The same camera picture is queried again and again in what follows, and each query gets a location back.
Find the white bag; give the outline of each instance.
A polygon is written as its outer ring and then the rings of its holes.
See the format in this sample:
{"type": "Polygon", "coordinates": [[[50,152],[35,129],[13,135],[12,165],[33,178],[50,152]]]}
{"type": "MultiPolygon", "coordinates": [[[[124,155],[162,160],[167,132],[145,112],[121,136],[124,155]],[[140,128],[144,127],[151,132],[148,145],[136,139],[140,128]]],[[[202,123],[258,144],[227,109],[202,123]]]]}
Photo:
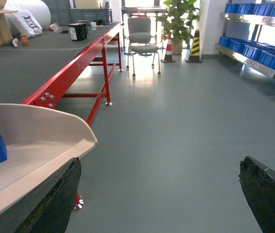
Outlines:
{"type": "Polygon", "coordinates": [[[27,37],[36,36],[42,33],[42,27],[29,10],[20,10],[6,15],[21,34],[27,37]]]}

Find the metal shelf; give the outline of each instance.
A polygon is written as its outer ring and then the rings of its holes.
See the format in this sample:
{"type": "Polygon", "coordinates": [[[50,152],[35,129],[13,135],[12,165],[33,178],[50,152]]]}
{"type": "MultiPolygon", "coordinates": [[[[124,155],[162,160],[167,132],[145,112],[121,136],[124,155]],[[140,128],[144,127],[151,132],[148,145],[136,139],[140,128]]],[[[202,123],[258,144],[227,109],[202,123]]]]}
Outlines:
{"type": "Polygon", "coordinates": [[[254,61],[248,57],[245,57],[244,55],[237,53],[235,51],[232,51],[226,47],[223,47],[219,44],[215,44],[215,47],[222,52],[225,55],[228,55],[229,57],[251,67],[252,69],[260,72],[261,74],[266,75],[269,78],[275,79],[275,70],[271,69],[257,61],[254,61]]]}
{"type": "Polygon", "coordinates": [[[220,13],[220,17],[225,20],[234,20],[239,22],[254,23],[258,25],[268,25],[271,27],[275,27],[275,17],[242,15],[233,13],[220,13]]]}

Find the potted plant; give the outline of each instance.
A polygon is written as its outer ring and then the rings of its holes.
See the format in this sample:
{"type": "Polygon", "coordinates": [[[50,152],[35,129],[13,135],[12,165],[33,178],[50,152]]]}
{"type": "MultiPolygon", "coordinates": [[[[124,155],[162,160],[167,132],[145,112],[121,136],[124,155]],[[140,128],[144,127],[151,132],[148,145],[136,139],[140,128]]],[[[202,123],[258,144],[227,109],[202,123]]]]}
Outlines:
{"type": "Polygon", "coordinates": [[[158,16],[156,21],[162,23],[163,33],[167,36],[171,34],[173,54],[181,54],[182,41],[189,45],[191,29],[194,29],[194,20],[199,20],[200,16],[196,15],[199,8],[194,6],[197,0],[165,0],[166,14],[158,16]]]}

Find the green leaves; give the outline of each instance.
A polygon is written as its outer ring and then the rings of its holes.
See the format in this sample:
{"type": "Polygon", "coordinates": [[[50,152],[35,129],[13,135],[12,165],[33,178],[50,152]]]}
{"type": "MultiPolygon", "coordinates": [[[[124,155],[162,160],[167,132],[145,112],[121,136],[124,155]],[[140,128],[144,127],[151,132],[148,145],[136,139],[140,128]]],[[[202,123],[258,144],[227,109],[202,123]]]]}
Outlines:
{"type": "Polygon", "coordinates": [[[195,13],[199,10],[194,6],[197,0],[165,0],[167,14],[157,17],[157,22],[162,22],[164,34],[173,35],[173,40],[193,38],[190,31],[194,29],[193,21],[199,20],[195,13]]]}

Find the table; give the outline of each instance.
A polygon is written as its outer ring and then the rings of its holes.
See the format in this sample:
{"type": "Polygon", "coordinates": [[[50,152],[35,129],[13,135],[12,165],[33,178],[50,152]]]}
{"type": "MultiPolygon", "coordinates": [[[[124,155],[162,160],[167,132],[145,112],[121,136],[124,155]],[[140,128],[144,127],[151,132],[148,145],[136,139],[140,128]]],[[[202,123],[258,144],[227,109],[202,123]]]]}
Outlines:
{"type": "Polygon", "coordinates": [[[84,41],[72,41],[70,34],[43,31],[30,38],[28,47],[20,45],[0,47],[0,103],[23,103],[47,108],[56,108],[62,97],[96,98],[87,123],[90,125],[102,98],[111,105],[109,80],[116,66],[122,71],[120,54],[120,22],[109,27],[89,31],[84,41]],[[117,41],[119,62],[107,63],[106,46],[117,41]],[[83,70],[98,62],[103,66],[104,84],[99,93],[65,95],[65,92],[83,70]]]}

